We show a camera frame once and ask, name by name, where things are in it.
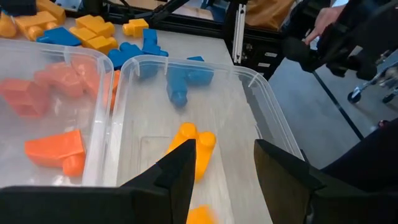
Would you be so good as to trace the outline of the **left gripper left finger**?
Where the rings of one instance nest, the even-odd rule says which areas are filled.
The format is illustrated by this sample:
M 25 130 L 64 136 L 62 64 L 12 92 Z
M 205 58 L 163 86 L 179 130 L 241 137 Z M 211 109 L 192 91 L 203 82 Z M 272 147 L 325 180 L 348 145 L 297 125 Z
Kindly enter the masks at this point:
M 127 224 L 186 224 L 195 180 L 196 141 L 188 139 L 122 185 Z

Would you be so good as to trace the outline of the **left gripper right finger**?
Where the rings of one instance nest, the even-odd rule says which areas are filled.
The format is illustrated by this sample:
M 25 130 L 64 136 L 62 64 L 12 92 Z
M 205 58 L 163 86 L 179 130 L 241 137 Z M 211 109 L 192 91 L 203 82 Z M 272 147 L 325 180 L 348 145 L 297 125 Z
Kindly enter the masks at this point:
M 254 141 L 254 162 L 273 224 L 305 224 L 312 193 L 324 187 L 310 165 L 263 139 Z

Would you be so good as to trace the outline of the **yellow toy block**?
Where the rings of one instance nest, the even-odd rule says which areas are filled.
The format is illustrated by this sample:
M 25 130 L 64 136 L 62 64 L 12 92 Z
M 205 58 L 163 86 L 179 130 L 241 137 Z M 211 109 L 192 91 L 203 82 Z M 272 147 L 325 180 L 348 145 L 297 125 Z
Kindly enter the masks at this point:
M 87 28 L 97 35 L 111 37 L 115 33 L 115 27 L 111 22 L 105 22 L 101 16 L 86 15 L 75 19 L 78 28 Z
M 56 5 L 51 0 L 36 0 L 38 11 L 47 11 L 53 17 L 55 17 L 59 24 L 64 24 L 66 20 L 66 14 L 64 8 Z
M 193 123 L 182 123 L 172 139 L 166 154 L 173 151 L 187 139 L 196 140 L 195 182 L 199 182 L 202 180 L 212 157 L 216 145 L 216 136 L 210 131 L 198 132 L 197 127 Z
M 149 25 L 144 19 L 131 19 L 128 23 L 123 24 L 122 30 L 124 35 L 138 38 L 143 36 L 143 30 L 148 27 Z
M 0 37 L 14 38 L 17 34 L 15 24 L 4 11 L 0 13 Z
M 58 27 L 58 20 L 47 11 L 38 12 L 34 16 L 19 16 L 14 18 L 19 30 L 30 41 L 36 41 L 46 30 Z
M 89 29 L 71 27 L 69 31 L 81 42 L 81 46 L 93 50 L 97 50 L 105 55 L 110 50 L 119 47 L 117 40 L 114 37 L 104 37 L 103 35 L 97 35 Z
M 189 210 L 186 224 L 217 224 L 217 220 L 213 210 L 202 205 Z

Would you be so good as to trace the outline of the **clear plastic bin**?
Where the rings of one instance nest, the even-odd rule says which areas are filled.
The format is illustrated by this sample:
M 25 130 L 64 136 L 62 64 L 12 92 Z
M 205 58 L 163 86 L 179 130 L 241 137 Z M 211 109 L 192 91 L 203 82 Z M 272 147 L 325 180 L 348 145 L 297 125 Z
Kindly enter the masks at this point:
M 174 107 L 168 77 L 197 72 L 212 72 L 210 84 L 188 87 L 187 104 Z M 209 206 L 218 223 L 272 224 L 257 179 L 254 141 L 264 139 L 297 157 L 301 152 L 270 85 L 248 68 L 153 55 L 129 59 L 121 69 L 103 185 L 119 186 L 152 166 L 184 122 L 216 136 L 190 206 Z
M 59 62 L 72 66 L 73 57 L 91 57 L 96 60 L 100 76 L 96 100 L 86 91 L 76 98 L 50 87 L 50 103 L 46 113 L 40 117 L 21 117 L 0 95 L 0 188 L 14 185 L 99 184 L 110 114 L 110 102 L 103 106 L 104 78 L 107 73 L 113 75 L 110 59 L 100 52 L 83 47 L 0 39 L 0 82 L 5 78 L 35 82 L 36 71 Z M 66 176 L 62 168 L 39 166 L 26 156 L 26 141 L 76 129 L 81 132 L 86 152 L 85 168 L 81 176 Z

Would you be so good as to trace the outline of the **wheeled chair base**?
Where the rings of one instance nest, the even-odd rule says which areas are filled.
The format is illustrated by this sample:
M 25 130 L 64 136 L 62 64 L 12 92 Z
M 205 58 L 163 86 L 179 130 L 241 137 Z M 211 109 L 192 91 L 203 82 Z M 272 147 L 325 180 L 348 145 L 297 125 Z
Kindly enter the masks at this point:
M 376 73 L 371 75 L 369 81 L 357 86 L 349 93 L 347 100 L 352 104 L 357 103 L 361 99 L 361 93 L 371 85 L 379 85 L 391 91 L 382 99 L 385 104 L 398 96 L 398 49 L 382 54 L 376 62 Z

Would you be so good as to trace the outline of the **white table mat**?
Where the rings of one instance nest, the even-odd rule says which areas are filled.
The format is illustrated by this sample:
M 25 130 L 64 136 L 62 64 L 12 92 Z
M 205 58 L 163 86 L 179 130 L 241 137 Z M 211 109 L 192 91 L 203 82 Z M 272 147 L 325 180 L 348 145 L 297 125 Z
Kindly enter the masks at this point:
M 192 56 L 202 56 L 206 62 L 233 66 L 228 50 L 224 42 L 220 39 L 167 31 L 158 31 L 157 35 L 159 45 L 169 53 L 170 58 L 184 60 Z M 110 140 L 113 110 L 110 110 L 109 121 L 106 127 L 103 171 Z M 103 172 L 101 180 L 97 185 L 105 186 L 103 185 Z

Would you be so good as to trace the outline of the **silver aluminium profile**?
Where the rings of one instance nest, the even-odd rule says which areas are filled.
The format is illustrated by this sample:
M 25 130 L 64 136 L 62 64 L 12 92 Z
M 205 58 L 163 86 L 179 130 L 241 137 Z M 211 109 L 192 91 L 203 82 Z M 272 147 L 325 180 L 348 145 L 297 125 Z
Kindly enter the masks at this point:
M 236 64 L 241 63 L 243 56 L 243 39 L 244 39 L 244 26 L 246 17 L 246 5 L 239 4 L 236 11 L 236 22 L 234 28 L 233 39 L 233 62 Z

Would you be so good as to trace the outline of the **person's hand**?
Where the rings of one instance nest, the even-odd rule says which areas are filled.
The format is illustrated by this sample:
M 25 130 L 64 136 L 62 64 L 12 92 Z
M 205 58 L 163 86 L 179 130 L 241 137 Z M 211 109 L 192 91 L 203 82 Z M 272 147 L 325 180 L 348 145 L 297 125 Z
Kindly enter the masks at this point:
M 344 4 L 342 6 L 326 7 L 321 9 L 315 20 L 313 30 L 306 36 L 304 42 L 309 45 L 311 41 L 322 35 L 326 27 L 337 20 L 345 6 L 346 5 Z

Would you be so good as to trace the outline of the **person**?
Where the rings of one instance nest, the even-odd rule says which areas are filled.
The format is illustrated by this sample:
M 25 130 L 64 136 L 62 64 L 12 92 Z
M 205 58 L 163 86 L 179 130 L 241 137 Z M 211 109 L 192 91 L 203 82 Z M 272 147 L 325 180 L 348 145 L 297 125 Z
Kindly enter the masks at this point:
M 316 50 L 294 37 L 282 44 L 284 56 L 306 72 L 325 65 L 338 77 L 355 70 L 362 80 L 372 79 L 377 61 L 397 49 L 398 0 L 349 0 L 336 22 L 320 36 Z

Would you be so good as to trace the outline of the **brown cardboard box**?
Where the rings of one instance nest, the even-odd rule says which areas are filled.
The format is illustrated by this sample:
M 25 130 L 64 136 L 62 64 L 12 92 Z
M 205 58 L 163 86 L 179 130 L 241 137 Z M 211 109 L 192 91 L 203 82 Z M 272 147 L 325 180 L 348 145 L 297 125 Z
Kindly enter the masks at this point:
M 295 0 L 248 0 L 245 23 L 278 31 L 294 5 Z

